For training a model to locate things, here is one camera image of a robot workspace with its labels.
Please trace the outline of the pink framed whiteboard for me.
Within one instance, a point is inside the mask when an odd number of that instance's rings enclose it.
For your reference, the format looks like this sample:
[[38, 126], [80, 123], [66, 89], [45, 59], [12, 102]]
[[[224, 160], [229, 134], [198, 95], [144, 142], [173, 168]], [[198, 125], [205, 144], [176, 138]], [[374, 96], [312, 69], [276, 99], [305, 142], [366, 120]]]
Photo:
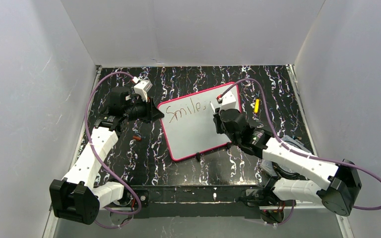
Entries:
[[216, 98], [233, 82], [162, 102], [158, 109], [171, 159], [175, 162], [219, 148], [229, 142], [224, 134], [217, 134], [210, 102], [220, 108]]

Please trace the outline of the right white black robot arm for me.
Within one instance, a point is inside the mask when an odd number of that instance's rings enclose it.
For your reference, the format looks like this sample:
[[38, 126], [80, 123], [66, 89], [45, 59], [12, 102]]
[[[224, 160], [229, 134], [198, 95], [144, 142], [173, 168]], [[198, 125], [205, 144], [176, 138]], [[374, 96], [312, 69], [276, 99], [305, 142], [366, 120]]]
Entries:
[[216, 132], [226, 135], [247, 155], [284, 165], [303, 180], [272, 177], [261, 190], [266, 200], [300, 200], [322, 204], [329, 211], [349, 216], [362, 188], [356, 165], [349, 160], [314, 159], [275, 137], [265, 127], [251, 126], [237, 109], [215, 109]]

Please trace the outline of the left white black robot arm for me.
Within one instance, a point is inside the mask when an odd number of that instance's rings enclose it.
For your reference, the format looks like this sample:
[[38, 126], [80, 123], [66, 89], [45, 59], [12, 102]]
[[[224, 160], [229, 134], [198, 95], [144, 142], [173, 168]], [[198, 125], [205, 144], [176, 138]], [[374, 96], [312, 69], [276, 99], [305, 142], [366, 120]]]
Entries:
[[111, 90], [108, 105], [101, 110], [93, 129], [86, 132], [88, 143], [79, 158], [62, 180], [55, 179], [50, 184], [53, 212], [57, 218], [90, 225], [100, 209], [123, 198], [125, 189], [141, 205], [139, 196], [118, 176], [115, 181], [94, 187], [95, 178], [99, 170], [106, 167], [104, 161], [124, 125], [135, 120], [151, 123], [164, 116], [147, 95], [150, 86], [135, 85], [133, 90], [133, 93], [126, 87]]

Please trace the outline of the black whiteboard stand clip left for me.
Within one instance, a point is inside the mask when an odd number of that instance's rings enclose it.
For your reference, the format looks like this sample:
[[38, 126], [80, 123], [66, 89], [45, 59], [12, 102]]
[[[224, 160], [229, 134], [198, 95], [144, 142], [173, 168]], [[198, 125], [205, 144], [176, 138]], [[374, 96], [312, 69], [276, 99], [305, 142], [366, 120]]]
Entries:
[[200, 163], [200, 161], [201, 161], [201, 154], [200, 153], [196, 153], [195, 154], [195, 159]]

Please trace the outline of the yellow marker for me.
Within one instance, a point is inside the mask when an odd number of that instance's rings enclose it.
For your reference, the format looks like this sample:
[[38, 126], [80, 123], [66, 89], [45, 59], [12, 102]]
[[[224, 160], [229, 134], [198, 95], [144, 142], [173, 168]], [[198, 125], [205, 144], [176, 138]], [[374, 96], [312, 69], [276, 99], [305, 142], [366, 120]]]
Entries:
[[254, 113], [257, 114], [259, 112], [260, 99], [256, 99], [254, 103]]

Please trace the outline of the aluminium rail frame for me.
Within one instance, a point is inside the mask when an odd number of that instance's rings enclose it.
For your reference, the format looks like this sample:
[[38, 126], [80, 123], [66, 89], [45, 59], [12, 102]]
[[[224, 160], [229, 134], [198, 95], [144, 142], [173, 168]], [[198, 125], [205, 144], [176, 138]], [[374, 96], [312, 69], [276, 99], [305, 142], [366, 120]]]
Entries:
[[252, 126], [240, 110], [234, 88], [237, 82], [215, 86], [156, 105], [148, 91], [151, 81], [131, 78], [134, 87], [115, 87], [92, 129], [86, 130], [88, 143], [63, 179], [50, 185], [56, 217], [94, 223], [101, 209], [123, 199], [128, 191], [137, 203], [131, 215], [139, 213], [140, 196], [119, 176], [95, 187], [94, 180], [105, 166], [109, 151], [118, 142], [123, 125], [129, 121], [161, 122], [171, 155], [183, 159], [200, 156], [210, 149], [229, 145], [245, 154], [284, 165], [302, 179], [272, 176], [261, 188], [241, 192], [239, 201], [248, 207], [295, 206], [296, 201], [322, 204], [329, 211], [349, 216], [360, 190], [355, 166], [348, 160], [333, 162], [289, 145], [271, 127]]

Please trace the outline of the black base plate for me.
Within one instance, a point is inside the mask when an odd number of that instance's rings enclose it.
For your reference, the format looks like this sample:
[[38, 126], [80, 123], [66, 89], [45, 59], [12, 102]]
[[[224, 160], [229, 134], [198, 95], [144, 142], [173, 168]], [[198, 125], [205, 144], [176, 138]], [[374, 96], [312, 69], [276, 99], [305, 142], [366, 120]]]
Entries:
[[161, 217], [244, 217], [258, 219], [261, 211], [284, 204], [255, 185], [135, 185], [142, 203], [137, 219]]

